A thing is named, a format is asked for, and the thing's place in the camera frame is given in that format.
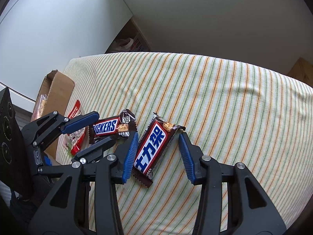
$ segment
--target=red snack package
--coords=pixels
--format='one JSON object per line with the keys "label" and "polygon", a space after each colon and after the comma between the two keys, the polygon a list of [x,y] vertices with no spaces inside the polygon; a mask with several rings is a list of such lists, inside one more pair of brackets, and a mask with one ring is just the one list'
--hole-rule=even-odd
{"label": "red snack package", "polygon": [[[72,119],[78,115],[85,115],[85,112],[81,107],[79,100],[75,102],[74,108],[69,113],[68,118]],[[85,136],[85,130],[86,127],[65,136],[63,145],[71,155],[74,156],[78,151],[81,150],[81,145]]]}

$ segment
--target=white tag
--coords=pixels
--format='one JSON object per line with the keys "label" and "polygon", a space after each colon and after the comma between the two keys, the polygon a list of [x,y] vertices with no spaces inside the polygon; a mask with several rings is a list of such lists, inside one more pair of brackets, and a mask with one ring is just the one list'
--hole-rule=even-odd
{"label": "white tag", "polygon": [[130,116],[123,117],[123,124],[128,124],[130,122]]}

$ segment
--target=white wall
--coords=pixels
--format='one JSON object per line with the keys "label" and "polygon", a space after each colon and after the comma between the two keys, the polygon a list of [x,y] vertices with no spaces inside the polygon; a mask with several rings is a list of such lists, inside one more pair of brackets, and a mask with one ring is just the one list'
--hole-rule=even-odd
{"label": "white wall", "polygon": [[123,0],[18,0],[0,23],[0,83],[35,100],[47,73],[104,53],[131,16]]}
{"label": "white wall", "polygon": [[303,0],[124,1],[153,51],[233,59],[284,74],[313,52],[313,16]]}

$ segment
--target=white cabinet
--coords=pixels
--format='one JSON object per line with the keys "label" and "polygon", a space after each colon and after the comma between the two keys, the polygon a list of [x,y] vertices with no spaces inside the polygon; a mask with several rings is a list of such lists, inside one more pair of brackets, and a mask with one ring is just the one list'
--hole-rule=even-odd
{"label": "white cabinet", "polygon": [[0,83],[32,112],[48,72],[105,53],[131,16],[123,0],[18,0],[0,23]]}

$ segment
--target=plastic bag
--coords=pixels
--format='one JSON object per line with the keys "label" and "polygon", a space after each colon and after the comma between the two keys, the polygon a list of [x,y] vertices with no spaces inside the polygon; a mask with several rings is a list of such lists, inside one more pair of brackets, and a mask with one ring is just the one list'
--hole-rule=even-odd
{"label": "plastic bag", "polygon": [[48,99],[47,95],[40,95],[39,101],[35,106],[35,109],[34,109],[34,112],[32,113],[32,118],[30,121],[34,121],[42,117],[43,108],[46,105],[47,99]]}
{"label": "plastic bag", "polygon": [[126,40],[116,39],[109,46],[108,51],[110,53],[129,52],[133,43],[134,40],[131,38],[127,38]]}

